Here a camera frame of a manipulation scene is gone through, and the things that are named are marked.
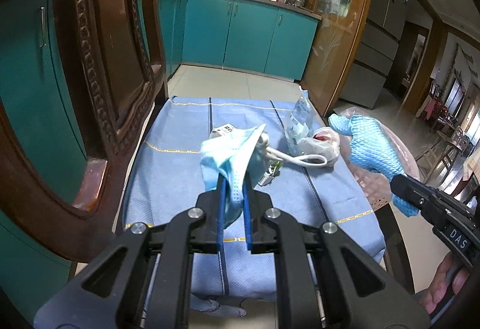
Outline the person's right hand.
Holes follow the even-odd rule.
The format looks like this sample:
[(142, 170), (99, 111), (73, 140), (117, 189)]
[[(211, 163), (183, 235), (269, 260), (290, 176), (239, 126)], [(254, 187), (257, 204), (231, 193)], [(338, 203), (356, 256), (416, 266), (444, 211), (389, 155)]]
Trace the person's right hand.
[(452, 269), (454, 263), (454, 255), (449, 252), (439, 264), (433, 280), (427, 289), (422, 293), (419, 303), (424, 307), (428, 314), (432, 314), (437, 308), (437, 305), (445, 297), (448, 291), (448, 285), (451, 285), (452, 291), (456, 295), (464, 286), (466, 280), (470, 276), (470, 272), (462, 268), (457, 273), (453, 280), (448, 284), (447, 274)]

